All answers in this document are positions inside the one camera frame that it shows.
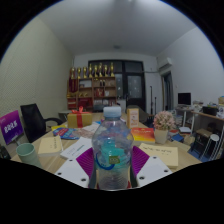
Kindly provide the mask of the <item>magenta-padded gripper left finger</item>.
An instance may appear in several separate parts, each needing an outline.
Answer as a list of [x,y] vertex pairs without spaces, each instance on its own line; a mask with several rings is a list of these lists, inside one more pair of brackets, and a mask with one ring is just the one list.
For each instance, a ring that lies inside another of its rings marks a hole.
[[55,173],[65,180],[84,188],[95,187],[95,163],[93,149],[89,148],[77,158],[68,159]]

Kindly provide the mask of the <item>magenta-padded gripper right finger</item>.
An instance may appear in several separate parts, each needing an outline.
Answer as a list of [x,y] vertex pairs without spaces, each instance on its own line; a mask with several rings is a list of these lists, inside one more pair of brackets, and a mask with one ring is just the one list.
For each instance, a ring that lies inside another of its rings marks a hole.
[[157,156],[149,156],[137,146],[133,147],[130,168],[130,182],[133,188],[146,186],[171,173],[172,171]]

